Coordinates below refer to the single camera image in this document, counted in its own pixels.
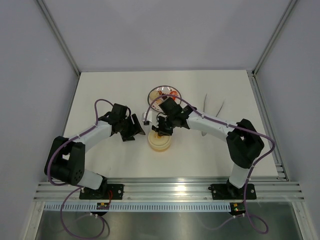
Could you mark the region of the metal food tongs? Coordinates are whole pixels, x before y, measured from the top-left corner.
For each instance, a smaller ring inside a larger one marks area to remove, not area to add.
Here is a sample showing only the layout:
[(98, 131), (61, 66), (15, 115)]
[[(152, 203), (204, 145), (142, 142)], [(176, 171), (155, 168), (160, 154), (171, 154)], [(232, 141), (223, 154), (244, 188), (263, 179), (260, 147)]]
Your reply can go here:
[(224, 100), (220, 100), (220, 102), (217, 103), (213, 103), (210, 99), (208, 100), (208, 94), (205, 94), (204, 100), (203, 100), (203, 107), (202, 107), (202, 111), (204, 113), (208, 113), (209, 115), (215, 115), (215, 117), (217, 117), (223, 106), (225, 103), (225, 99)]

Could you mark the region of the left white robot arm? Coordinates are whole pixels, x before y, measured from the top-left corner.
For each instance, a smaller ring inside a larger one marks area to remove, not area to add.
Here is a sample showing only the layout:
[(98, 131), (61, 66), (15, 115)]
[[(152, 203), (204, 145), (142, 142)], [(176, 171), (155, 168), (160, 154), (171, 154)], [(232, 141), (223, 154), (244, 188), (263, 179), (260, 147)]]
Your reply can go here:
[(86, 153), (109, 137), (120, 134), (123, 142), (133, 141), (136, 135), (145, 135), (136, 114), (121, 104), (114, 103), (111, 111), (96, 116), (93, 126), (67, 138), (56, 137), (51, 145), (44, 167), (49, 181), (60, 185), (79, 187), (81, 200), (121, 200), (123, 184), (110, 184), (107, 177), (85, 168)]

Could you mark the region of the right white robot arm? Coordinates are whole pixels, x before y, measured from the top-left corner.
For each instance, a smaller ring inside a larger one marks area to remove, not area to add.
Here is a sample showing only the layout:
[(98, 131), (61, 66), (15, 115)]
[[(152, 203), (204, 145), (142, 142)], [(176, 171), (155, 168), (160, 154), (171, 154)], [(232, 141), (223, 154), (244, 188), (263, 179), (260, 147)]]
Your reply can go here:
[(167, 97), (160, 105), (162, 116), (156, 117), (151, 128), (158, 136), (171, 136), (174, 128), (196, 130), (212, 135), (227, 144), (233, 168), (230, 177), (223, 184), (212, 184), (213, 199), (239, 200), (255, 199), (253, 184), (249, 184), (250, 170), (265, 144), (252, 123), (242, 119), (236, 123), (207, 116), (195, 107), (185, 107)]

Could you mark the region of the round beige lunch box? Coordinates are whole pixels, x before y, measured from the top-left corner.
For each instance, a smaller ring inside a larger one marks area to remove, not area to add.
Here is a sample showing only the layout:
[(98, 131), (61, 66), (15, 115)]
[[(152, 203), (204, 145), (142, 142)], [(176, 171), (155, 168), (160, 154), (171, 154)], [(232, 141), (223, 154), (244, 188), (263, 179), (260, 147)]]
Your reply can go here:
[(151, 130), (147, 137), (149, 146), (156, 152), (164, 152), (166, 151), (172, 143), (171, 136), (158, 136), (158, 133)]

